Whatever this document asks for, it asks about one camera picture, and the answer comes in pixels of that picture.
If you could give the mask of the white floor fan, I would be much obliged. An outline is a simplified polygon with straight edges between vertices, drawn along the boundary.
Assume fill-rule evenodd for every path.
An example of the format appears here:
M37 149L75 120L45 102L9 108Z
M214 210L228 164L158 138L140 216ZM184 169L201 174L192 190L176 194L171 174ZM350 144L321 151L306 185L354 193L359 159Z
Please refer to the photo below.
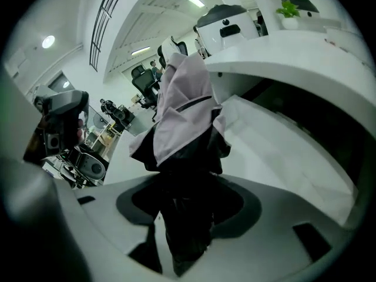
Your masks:
M93 125L95 128L102 130L107 126L108 122L99 114L95 113L93 116Z

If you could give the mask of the white and black service robot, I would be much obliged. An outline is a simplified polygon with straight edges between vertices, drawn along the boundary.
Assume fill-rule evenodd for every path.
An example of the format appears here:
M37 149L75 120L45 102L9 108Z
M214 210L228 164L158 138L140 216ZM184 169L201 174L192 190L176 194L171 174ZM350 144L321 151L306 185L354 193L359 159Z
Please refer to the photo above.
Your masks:
M319 18L320 12L310 0L289 0L299 11L301 17Z
M210 55L259 37L249 12L240 5L215 5L197 20L196 29Z

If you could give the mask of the black balcony railing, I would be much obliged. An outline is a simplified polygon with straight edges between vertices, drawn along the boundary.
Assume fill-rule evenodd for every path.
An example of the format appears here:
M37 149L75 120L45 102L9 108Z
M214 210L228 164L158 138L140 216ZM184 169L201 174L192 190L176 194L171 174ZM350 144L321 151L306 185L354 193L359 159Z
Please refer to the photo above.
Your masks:
M96 15L89 51L89 65L96 72L98 71L98 61L102 49L103 37L118 2L119 0L102 0Z

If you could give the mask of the white drawer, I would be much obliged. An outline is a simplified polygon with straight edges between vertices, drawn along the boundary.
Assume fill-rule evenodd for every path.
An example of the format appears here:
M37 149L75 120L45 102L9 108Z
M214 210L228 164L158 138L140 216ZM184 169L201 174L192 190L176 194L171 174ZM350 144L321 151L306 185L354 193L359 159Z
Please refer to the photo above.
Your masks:
M231 145L221 161L225 174L288 190L340 226L350 226L358 190L318 142L282 116L238 96L222 106Z

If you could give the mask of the grey device with round lens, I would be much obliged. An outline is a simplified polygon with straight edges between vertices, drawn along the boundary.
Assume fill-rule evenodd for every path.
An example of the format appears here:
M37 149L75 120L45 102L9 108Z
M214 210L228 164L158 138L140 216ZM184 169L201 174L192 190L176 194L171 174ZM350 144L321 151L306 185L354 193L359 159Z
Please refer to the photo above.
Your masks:
M75 170L86 180L99 182L105 178L106 167L93 153L77 151L77 157L72 164Z

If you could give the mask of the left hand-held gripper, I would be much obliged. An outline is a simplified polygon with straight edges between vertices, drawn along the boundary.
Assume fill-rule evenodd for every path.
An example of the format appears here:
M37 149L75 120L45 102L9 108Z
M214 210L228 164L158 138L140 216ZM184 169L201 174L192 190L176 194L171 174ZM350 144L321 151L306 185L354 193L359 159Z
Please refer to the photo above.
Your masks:
M86 127L89 94L81 90L55 92L35 89L34 106L41 112L45 126L40 138L44 156L57 156L79 144L78 131Z

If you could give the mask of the small potted plant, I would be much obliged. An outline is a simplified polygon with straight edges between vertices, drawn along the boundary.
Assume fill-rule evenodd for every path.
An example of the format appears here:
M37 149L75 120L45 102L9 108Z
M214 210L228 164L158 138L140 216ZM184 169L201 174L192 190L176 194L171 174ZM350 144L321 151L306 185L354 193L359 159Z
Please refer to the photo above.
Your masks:
M276 9L276 13L281 15L283 18L281 19L282 26L286 30L297 30L299 27L299 23L297 18L300 17L299 10L297 9L297 5L294 5L289 0L282 1L281 7Z

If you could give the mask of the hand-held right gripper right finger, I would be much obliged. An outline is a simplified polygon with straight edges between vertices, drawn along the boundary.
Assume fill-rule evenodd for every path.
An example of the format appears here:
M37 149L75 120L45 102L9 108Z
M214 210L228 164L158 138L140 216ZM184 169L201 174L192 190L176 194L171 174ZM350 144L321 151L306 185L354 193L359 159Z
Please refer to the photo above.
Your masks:
M340 251L351 234L292 192L233 176L219 182L243 205L212 231L208 282L291 281Z

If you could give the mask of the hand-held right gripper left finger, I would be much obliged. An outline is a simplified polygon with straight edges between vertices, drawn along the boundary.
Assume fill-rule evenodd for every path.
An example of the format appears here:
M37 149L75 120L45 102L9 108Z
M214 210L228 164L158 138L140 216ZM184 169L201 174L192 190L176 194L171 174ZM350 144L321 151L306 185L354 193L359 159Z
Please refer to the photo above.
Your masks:
M54 180L69 230L85 256L126 256L146 242L153 219L133 204L132 196L153 177L78 190Z

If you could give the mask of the white garment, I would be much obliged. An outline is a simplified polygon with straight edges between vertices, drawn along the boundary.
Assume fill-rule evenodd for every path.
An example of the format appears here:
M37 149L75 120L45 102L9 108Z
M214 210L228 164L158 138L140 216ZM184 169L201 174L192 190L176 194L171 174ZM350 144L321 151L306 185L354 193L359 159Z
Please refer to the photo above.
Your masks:
M174 53L179 53L180 50L176 43L174 42L174 39L172 36L168 36L162 43L162 55L165 62L165 65L167 65L170 61L170 58Z

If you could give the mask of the black office chair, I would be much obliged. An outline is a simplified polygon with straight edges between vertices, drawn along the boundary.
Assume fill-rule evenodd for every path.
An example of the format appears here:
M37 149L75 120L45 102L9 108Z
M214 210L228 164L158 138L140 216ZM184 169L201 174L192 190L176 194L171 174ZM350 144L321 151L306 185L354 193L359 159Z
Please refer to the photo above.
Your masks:
M166 69L166 65L174 53L180 53L187 56L187 46L185 42L181 41L177 43L172 36L168 36L157 49L159 63L163 69Z
M142 94L142 98L136 100L144 109L152 108L155 114L152 117L152 122L155 122L157 113L157 101L159 94L159 83L153 77L151 69L145 69L143 65L139 65L132 69L132 85Z

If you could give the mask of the white desk with hutch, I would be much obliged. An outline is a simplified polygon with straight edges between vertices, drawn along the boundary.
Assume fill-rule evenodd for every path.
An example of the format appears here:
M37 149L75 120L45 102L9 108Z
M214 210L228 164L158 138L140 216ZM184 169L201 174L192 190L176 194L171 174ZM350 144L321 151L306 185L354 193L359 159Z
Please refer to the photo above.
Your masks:
M272 32L206 59L214 95L255 103L295 124L345 170L358 190L356 214L367 194L362 167L376 164L376 73L323 33Z

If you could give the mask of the pink and black umbrella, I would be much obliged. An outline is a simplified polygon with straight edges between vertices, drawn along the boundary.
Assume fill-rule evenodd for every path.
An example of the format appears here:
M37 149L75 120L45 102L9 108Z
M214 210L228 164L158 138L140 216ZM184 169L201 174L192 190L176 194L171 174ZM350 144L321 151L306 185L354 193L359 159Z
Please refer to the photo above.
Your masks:
M155 175L132 197L161 215L173 271L182 276L207 250L214 213L210 197L221 160L230 153L222 106L197 55L173 53L160 83L157 121L130 145L132 158Z

